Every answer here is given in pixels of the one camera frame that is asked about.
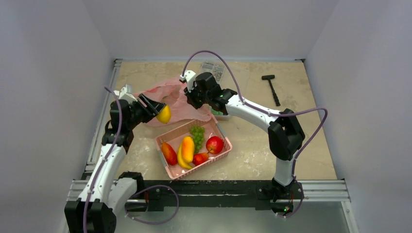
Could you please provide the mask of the orange fake fruit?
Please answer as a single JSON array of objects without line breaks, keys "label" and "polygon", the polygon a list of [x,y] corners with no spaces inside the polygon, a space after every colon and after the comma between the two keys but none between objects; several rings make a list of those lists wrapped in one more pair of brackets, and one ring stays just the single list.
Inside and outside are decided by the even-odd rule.
[{"label": "orange fake fruit", "polygon": [[156,119],[163,124],[167,124],[169,123],[171,117],[172,113],[170,107],[168,105],[165,105],[165,107],[156,116]]}]

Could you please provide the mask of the pink plastic bag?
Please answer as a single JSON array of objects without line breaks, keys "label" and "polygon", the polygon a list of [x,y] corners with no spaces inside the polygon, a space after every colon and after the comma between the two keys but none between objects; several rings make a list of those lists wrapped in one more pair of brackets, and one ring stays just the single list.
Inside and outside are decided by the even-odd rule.
[{"label": "pink plastic bag", "polygon": [[201,107],[200,109],[195,109],[187,103],[187,97],[184,94],[186,86],[178,78],[171,78],[158,82],[144,91],[134,92],[133,96],[138,97],[139,94],[144,94],[151,100],[167,104],[171,111],[169,124],[186,119],[210,120],[211,115],[208,108]]}]

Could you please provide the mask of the green fake grapes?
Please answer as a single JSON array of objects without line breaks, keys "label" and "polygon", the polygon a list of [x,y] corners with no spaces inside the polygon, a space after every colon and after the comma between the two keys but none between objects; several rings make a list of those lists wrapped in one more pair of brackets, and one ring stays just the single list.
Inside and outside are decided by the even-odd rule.
[{"label": "green fake grapes", "polygon": [[189,132],[191,134],[191,138],[193,139],[193,142],[195,145],[194,152],[199,153],[205,141],[205,138],[204,138],[205,128],[201,126],[192,126]]}]

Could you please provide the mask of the orange yellow fake mango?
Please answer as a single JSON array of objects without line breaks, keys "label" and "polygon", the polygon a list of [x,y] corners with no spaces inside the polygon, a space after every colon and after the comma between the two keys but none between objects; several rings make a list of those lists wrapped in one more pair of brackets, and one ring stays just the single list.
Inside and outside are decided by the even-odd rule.
[{"label": "orange yellow fake mango", "polygon": [[182,159],[185,163],[191,163],[194,156],[195,145],[190,136],[186,136],[182,140],[181,152]]}]

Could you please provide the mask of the red fake fruit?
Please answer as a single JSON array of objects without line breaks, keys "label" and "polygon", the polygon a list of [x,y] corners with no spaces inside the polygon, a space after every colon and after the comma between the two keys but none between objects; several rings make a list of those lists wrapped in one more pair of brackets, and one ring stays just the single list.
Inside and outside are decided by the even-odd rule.
[{"label": "red fake fruit", "polygon": [[163,142],[161,145],[161,152],[168,165],[174,166],[178,163],[177,154],[175,150],[166,142]]}]

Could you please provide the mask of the red fake apple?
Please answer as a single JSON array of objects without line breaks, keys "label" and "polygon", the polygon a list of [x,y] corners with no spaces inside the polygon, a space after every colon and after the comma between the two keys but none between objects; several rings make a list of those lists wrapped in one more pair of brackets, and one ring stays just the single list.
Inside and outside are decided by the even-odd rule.
[{"label": "red fake apple", "polygon": [[210,137],[206,142],[206,149],[211,154],[219,154],[223,150],[224,142],[218,136]]}]

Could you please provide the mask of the yellow fake banana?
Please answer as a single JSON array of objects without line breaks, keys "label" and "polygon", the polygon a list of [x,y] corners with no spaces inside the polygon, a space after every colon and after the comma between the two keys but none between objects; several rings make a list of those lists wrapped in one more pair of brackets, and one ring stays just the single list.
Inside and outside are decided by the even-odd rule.
[{"label": "yellow fake banana", "polygon": [[183,169],[187,169],[187,170],[192,169],[192,166],[190,165],[190,163],[185,163],[182,159],[181,145],[178,148],[177,160],[178,160],[179,166],[182,167]]}]

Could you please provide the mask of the red orange fake pear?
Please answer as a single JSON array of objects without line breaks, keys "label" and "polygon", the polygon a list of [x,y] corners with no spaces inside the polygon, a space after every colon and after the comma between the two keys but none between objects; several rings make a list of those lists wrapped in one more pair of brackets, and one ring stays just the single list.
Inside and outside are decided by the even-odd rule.
[{"label": "red orange fake pear", "polygon": [[208,155],[208,153],[206,153],[206,152],[204,152],[204,153],[198,153],[198,154],[195,154],[195,155],[193,156],[192,163],[193,163],[195,166],[199,166],[200,164],[205,163],[205,162],[207,162],[208,160],[209,160],[209,155]]}]

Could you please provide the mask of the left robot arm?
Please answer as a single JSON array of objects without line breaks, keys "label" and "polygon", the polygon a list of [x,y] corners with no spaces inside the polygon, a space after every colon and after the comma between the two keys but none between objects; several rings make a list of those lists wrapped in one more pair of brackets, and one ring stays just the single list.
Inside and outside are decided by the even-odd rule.
[{"label": "left robot arm", "polygon": [[101,154],[86,186],[76,200],[66,203],[64,213],[71,233],[113,233],[117,214],[127,199],[145,192],[138,173],[115,180],[116,172],[134,139],[133,129],[167,110],[167,105],[144,94],[116,94],[110,105],[110,120],[104,127]]}]

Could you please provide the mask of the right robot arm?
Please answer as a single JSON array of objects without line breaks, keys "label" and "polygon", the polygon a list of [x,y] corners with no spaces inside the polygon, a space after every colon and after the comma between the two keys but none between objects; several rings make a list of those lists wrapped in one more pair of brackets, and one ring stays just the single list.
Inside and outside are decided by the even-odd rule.
[{"label": "right robot arm", "polygon": [[275,174],[269,192],[274,201],[291,198],[292,187],[297,183],[294,175],[296,157],[305,139],[293,111],[264,110],[261,105],[242,98],[238,92],[221,88],[210,72],[197,75],[187,70],[179,77],[179,81],[186,83],[184,93],[187,102],[195,109],[207,104],[216,111],[244,119],[267,133],[270,151],[276,157]]}]

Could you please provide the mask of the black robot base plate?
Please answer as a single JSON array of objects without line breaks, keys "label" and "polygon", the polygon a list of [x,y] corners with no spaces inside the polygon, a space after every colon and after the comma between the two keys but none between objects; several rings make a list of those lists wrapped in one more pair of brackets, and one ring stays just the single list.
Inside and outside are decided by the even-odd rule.
[{"label": "black robot base plate", "polygon": [[166,207],[219,207],[253,208],[291,213],[294,203],[304,198],[300,183],[292,187],[291,198],[274,201],[269,188],[270,180],[146,180],[138,190],[150,190],[132,196],[125,208],[129,212],[163,211]]}]

